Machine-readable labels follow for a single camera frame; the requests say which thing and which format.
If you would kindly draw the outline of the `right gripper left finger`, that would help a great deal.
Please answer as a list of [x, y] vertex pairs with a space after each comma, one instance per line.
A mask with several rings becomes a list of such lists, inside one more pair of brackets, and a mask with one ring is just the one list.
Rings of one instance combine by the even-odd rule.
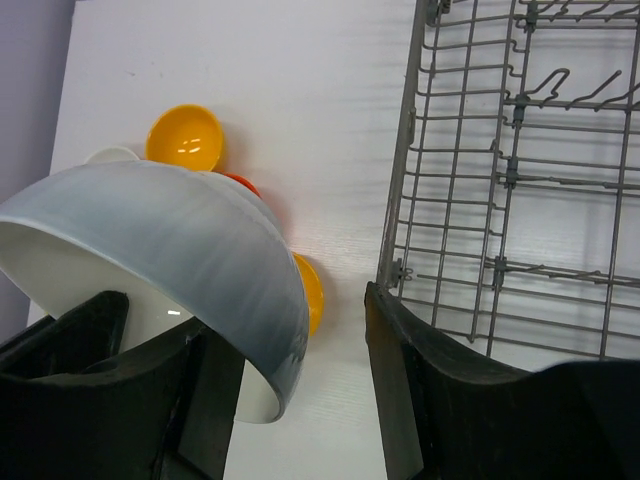
[[5, 479], [220, 479], [244, 362], [191, 318], [130, 350], [104, 291], [1, 347]]

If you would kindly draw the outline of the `small yellow bowl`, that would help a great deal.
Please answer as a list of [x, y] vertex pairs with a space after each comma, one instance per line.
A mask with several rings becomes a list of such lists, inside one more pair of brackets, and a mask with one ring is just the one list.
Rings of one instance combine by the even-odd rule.
[[183, 104], [155, 120], [144, 150], [147, 160], [210, 172], [223, 168], [226, 140], [213, 112], [200, 105]]

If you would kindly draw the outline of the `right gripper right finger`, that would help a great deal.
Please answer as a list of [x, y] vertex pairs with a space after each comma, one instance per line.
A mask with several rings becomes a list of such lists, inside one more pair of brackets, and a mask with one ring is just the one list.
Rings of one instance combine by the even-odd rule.
[[462, 345], [376, 283], [364, 303], [389, 478], [638, 477], [637, 361], [528, 372]]

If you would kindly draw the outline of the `white round bowl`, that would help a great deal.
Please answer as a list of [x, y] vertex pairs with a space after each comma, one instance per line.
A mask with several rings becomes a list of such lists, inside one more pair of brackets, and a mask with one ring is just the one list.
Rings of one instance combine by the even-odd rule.
[[123, 350], [198, 319], [245, 358], [239, 420], [272, 423], [290, 403], [303, 282], [270, 209], [224, 175], [125, 161], [49, 176], [2, 204], [1, 269], [53, 317], [126, 294]]

